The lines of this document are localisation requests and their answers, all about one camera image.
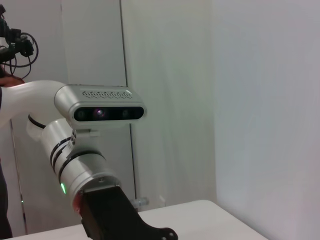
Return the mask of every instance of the camera vent grille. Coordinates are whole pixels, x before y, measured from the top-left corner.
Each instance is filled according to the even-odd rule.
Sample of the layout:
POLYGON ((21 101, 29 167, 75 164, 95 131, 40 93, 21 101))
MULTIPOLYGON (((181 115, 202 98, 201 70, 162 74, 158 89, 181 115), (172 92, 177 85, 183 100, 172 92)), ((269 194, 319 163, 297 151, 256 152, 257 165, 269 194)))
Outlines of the camera vent grille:
POLYGON ((92 99, 132 99, 132 94, 127 91, 83 91, 82 95, 92 99))

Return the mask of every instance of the cable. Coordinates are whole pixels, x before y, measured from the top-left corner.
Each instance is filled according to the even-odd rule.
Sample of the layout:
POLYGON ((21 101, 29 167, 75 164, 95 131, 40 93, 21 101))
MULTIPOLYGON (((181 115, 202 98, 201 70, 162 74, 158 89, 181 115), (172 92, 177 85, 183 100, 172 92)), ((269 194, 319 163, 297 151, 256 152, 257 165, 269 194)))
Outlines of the cable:
MULTIPOLYGON (((29 62, 28 64, 25 64, 25 65, 17 65, 17 64, 11 65, 12 67, 15 67, 15 68, 25 68, 25 67, 29 67, 29 66, 31 66, 32 64, 35 63, 35 61, 37 60, 37 58, 38 58, 38 56, 39 56, 39 46, 38 46, 38 43, 37 43, 36 39, 35 39, 31 34, 29 34, 29 33, 27 33, 27 32, 22 32, 21 35, 27 35, 27 36, 29 36, 29 37, 32 39, 32 41, 33 41, 34 44, 35 44, 36 54, 35 54, 34 59, 33 59, 31 62, 29 62)), ((4 65, 4 66, 10 66, 10 64, 8 64, 8 63, 3 63, 3 65, 4 65)))
MULTIPOLYGON (((14 64, 17 65, 17 57, 16 55, 14 55, 14 64)), ((12 63, 11 63, 11 60, 9 61, 9 64, 10 64, 10 73, 11 73, 11 76, 13 76, 15 74, 15 71, 16 71, 16 67, 14 67, 13 71, 12 71, 12 63)))
POLYGON ((29 72, 24 76, 24 77, 22 77, 22 79, 25 79, 26 77, 28 77, 29 76, 29 74, 31 73, 31 65, 32 64, 30 64, 30 69, 29 69, 29 72))

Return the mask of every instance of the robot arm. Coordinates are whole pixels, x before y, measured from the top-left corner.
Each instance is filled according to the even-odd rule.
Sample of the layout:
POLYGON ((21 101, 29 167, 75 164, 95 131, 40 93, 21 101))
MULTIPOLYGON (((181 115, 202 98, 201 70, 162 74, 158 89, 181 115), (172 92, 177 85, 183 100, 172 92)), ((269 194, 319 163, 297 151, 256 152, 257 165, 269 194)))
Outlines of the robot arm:
POLYGON ((28 133, 43 145, 73 209, 93 240, 177 240, 147 225, 97 148, 100 131, 138 121, 146 108, 127 87, 35 81, 1 88, 0 126, 30 112, 28 133))

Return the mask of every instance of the screw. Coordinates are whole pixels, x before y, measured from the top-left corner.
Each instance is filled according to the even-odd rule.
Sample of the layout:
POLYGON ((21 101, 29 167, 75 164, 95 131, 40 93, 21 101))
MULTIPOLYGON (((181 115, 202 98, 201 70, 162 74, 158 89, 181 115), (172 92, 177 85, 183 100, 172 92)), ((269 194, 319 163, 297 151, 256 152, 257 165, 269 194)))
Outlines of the screw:
POLYGON ((140 198, 140 199, 136 199, 136 200, 130 200, 131 204, 133 205, 133 207, 135 209, 138 209, 142 206, 147 206, 149 205, 149 199, 146 197, 140 198))
POLYGON ((99 177, 99 183, 103 183, 104 181, 105 181, 105 177, 104 176, 99 177))

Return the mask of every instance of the tabletop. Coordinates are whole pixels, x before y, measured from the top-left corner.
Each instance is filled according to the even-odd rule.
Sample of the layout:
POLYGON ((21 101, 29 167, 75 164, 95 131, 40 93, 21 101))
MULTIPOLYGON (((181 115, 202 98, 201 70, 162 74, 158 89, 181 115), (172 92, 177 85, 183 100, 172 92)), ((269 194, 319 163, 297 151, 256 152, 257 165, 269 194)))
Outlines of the tabletop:
MULTIPOLYGON (((206 200, 139 213, 156 228, 172 228, 179 240, 267 240, 240 220, 206 200)), ((13 240, 88 240, 82 225, 65 227, 13 240)))

